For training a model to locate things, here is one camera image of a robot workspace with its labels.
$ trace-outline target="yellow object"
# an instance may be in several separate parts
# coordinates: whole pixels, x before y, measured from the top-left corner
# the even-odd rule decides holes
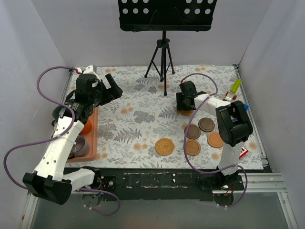
[[[84,128],[81,131],[81,135],[86,135],[86,134],[90,133],[91,130],[92,130],[92,123],[91,123],[90,119],[88,119],[86,125],[84,126]]]
[[[241,84],[242,84],[241,80],[236,80],[235,83],[233,84],[233,86],[231,87],[230,92],[233,92],[234,94],[236,94],[236,92]]]

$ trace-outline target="blue object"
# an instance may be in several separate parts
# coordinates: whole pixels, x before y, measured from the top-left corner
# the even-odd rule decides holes
[[[245,108],[246,111],[249,110],[249,106],[247,104],[244,104],[244,108]]]

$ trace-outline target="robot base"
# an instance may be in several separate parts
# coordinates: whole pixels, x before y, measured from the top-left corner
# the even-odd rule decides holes
[[[197,180],[202,191],[223,190],[223,186],[227,185],[234,190],[244,190],[243,179],[238,175],[238,171],[234,174],[224,176],[221,172],[214,175],[200,176]]]

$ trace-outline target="cable clip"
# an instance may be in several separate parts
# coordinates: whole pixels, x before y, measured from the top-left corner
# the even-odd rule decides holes
[[[71,142],[73,145],[76,145],[76,142],[72,141],[71,139],[69,139],[68,137],[62,136],[62,135],[53,135],[53,137],[58,137],[58,138],[63,138],[68,140],[69,142]]]

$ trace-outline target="orange tray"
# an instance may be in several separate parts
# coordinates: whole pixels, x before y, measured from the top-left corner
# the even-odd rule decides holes
[[[90,131],[90,133],[86,135],[82,135],[86,139],[86,142],[89,144],[90,147],[89,153],[86,156],[75,157],[73,159],[67,160],[67,163],[93,161],[98,157],[98,153],[97,153],[98,117],[99,117],[99,108],[95,107],[93,114],[89,117],[89,120],[92,123],[92,130]]]

